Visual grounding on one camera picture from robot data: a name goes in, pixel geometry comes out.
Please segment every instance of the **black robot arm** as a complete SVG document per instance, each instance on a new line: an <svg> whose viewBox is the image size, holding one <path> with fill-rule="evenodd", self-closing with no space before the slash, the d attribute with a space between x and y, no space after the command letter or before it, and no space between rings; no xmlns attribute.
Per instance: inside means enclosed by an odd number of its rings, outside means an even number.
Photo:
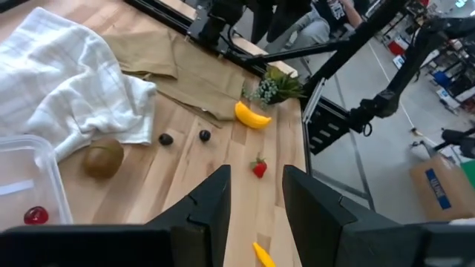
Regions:
<svg viewBox="0 0 475 267"><path fill-rule="evenodd" d="M373 99L362 99L360 107L350 111L353 121L365 125L375 116L386 118L393 115L398 109L402 92L428 55L448 39L466 37L474 32L474 18L434 18L425 22L407 49L404 64L386 89Z"/></svg>

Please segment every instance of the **clear plastic container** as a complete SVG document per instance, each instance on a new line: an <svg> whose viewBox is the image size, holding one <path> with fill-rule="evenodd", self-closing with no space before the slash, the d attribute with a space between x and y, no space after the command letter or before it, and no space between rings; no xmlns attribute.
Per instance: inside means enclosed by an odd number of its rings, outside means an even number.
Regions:
<svg viewBox="0 0 475 267"><path fill-rule="evenodd" d="M53 147L32 135L0 138L0 231L24 225L35 206L47 210L47 225L73 222Z"/></svg>

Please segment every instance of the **kiwi fruit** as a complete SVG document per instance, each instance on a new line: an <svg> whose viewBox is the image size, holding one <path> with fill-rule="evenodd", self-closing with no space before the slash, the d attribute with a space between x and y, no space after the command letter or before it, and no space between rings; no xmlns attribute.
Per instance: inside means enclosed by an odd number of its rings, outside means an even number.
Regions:
<svg viewBox="0 0 475 267"><path fill-rule="evenodd" d="M119 170L124 160L124 148L114 138L101 138L91 143L87 149L82 167L93 178L111 178Z"/></svg>

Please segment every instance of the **blue label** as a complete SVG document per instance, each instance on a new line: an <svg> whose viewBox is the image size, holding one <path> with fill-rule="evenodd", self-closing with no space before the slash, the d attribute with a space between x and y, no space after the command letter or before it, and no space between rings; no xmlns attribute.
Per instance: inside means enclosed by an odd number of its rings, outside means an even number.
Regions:
<svg viewBox="0 0 475 267"><path fill-rule="evenodd" d="M451 202L448 201L447 195L445 194L444 188L440 185L439 179L437 179L436 173L433 169L426 170L425 175L429 180L429 184L432 188L432 191L436 195L437 201L442 209L451 208Z"/></svg>

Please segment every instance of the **strawberry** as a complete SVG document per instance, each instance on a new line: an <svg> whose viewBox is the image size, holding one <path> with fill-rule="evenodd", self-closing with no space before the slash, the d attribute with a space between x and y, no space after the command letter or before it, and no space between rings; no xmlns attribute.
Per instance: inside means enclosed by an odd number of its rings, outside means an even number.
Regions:
<svg viewBox="0 0 475 267"><path fill-rule="evenodd" d="M255 176L262 178L267 170L267 164L264 159L261 159L258 156L255 162L251 162L251 169Z"/></svg>

